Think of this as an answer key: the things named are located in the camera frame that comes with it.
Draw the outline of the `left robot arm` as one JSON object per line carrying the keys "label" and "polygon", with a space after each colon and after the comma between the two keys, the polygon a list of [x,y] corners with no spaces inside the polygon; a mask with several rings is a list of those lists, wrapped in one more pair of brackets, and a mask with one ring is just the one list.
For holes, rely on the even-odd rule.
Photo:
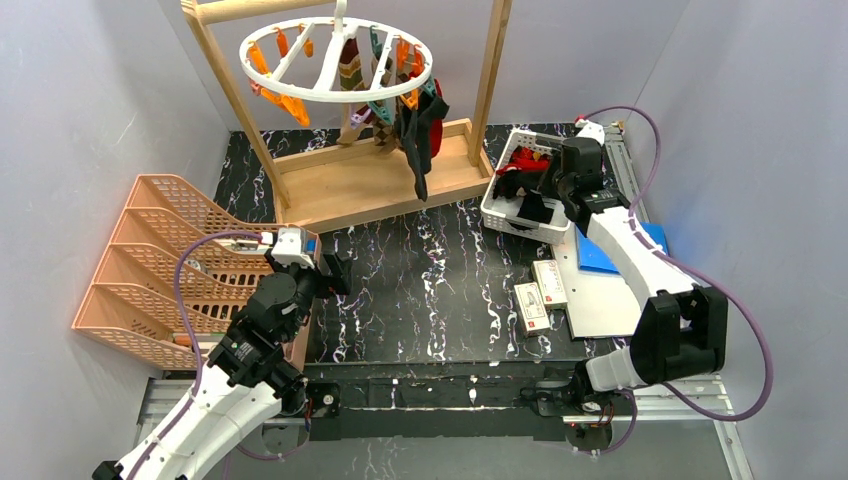
{"label": "left robot arm", "polygon": [[304,375],[292,343],[317,299],[351,291],[351,261],[328,251],[304,267],[266,255],[264,276],[173,409],[129,453],[101,462],[95,479],[202,479],[243,438],[285,409],[300,410]]}

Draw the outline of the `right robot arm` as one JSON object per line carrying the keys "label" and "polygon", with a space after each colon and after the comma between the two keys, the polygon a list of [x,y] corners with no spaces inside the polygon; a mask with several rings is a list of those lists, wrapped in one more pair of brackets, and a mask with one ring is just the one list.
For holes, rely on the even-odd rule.
{"label": "right robot arm", "polygon": [[562,202],[566,217],[612,261],[641,315],[627,347],[579,362],[562,397],[574,406],[610,392],[652,386],[721,370],[725,363],[728,299],[699,285],[662,259],[629,213],[629,201],[606,188],[602,146],[572,137],[552,153],[540,192]]}

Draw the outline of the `orange clothes peg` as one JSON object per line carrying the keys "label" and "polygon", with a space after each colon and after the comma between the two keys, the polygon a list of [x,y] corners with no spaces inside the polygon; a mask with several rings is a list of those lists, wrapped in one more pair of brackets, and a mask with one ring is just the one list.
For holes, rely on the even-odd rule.
{"label": "orange clothes peg", "polygon": [[299,125],[303,127],[309,127],[311,125],[311,119],[307,108],[301,99],[272,92],[264,87],[261,87],[259,92],[260,95],[270,103],[289,113]]}

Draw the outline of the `black sock with blue print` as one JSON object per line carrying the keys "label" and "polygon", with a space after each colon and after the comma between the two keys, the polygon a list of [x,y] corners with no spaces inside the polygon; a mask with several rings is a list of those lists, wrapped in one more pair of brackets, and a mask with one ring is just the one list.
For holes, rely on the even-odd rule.
{"label": "black sock with blue print", "polygon": [[519,218],[538,223],[548,223],[553,217],[554,210],[545,205],[542,195],[538,192],[542,174],[513,171],[498,175],[493,198],[520,199]]}

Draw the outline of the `white round clip hanger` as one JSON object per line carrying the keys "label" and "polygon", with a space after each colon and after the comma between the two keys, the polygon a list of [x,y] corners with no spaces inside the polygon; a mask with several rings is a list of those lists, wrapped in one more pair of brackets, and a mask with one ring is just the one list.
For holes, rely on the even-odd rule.
{"label": "white round clip hanger", "polygon": [[[305,101],[350,104],[398,97],[408,108],[413,109],[417,104],[419,93],[422,92],[421,85],[429,76],[432,76],[432,52],[418,38],[396,27],[348,17],[346,8],[345,1],[338,1],[332,16],[285,20],[254,31],[241,42],[239,47],[240,65],[244,74],[259,87]],[[331,36],[315,84],[311,87],[303,87],[284,82],[283,76],[298,55],[304,51],[315,28],[323,26],[331,29]],[[273,34],[285,33],[292,29],[298,32],[296,39],[278,63],[274,67],[270,66],[264,60],[259,42]],[[368,88],[362,91],[338,90],[334,85],[338,76],[342,48],[347,39],[356,38],[361,30],[384,36],[382,46],[377,52],[378,64],[375,78]],[[410,78],[401,83],[382,86],[380,79],[386,71],[389,59],[394,61],[394,66],[398,69],[404,62],[411,64],[413,72]]]}

